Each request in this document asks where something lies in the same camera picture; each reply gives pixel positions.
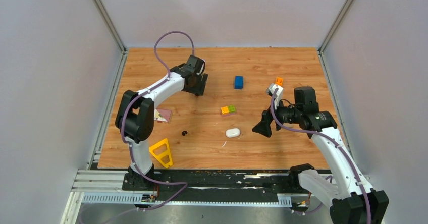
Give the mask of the white earbud charging case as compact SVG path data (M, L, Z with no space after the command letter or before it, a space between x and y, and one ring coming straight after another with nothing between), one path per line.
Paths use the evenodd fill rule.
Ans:
M225 131L225 135L228 138L235 138L241 135L241 131L238 128L231 128Z

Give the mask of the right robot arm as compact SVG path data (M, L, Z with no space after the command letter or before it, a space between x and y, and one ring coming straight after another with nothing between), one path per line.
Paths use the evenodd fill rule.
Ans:
M278 84L268 87L270 105L252 131L270 137L271 123L275 122L277 131L305 133L321 151L336 181L330 183L307 163L290 168L289 188L315 195L329 209L333 223L382 223L389 198L385 191L375 190L359 170L333 116L319 110L315 89L296 87L295 102L289 106L283 104L283 90Z

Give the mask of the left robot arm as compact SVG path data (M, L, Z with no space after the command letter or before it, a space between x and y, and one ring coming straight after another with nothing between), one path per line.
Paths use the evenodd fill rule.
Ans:
M130 169L137 173L135 184L140 189L149 190L159 182L152 174L154 165L149 153L155 109L180 91L202 96L208 79L205 66L205 60L190 55L186 63L168 69L165 76L147 88L123 94L115 125L129 146Z

